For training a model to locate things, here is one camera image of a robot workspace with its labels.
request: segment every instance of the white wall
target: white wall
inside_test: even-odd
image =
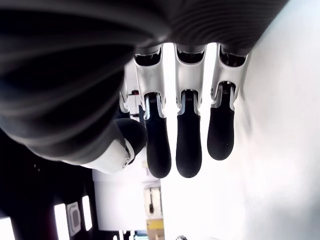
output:
[[[177,142],[173,46],[164,48],[167,128]],[[207,151],[215,46],[207,49],[201,106],[202,168],[161,181],[165,238],[320,239],[320,1],[291,0],[254,50],[235,104],[225,161]]]
[[[144,183],[155,179],[143,166],[144,148],[123,171],[104,174],[93,170],[98,226],[103,231],[146,230]]]

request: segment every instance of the black rubber sleeve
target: black rubber sleeve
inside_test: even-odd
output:
[[[178,172],[185,178],[196,176],[202,164],[201,117],[194,111],[193,94],[192,91],[186,91],[184,113],[177,116],[178,132],[175,162]]]
[[[234,148],[234,116],[230,109],[230,88],[223,88],[221,105],[211,107],[210,122],[207,138],[207,149],[215,160],[224,160]]]
[[[149,94],[150,117],[145,120],[148,133],[146,158],[151,174],[158,179],[166,177],[171,170],[171,153],[167,133],[167,118],[159,116],[157,100]]]

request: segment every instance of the black fingertip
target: black fingertip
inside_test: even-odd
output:
[[[116,119],[115,123],[119,127],[123,137],[132,146],[134,155],[137,156],[148,140],[146,128],[140,122],[130,118]]]
[[[211,108],[207,149],[215,160],[225,160],[234,148],[234,116],[228,107]]]
[[[200,116],[194,110],[194,93],[185,93],[185,110],[177,116],[176,168],[184,178],[193,178],[202,165]]]

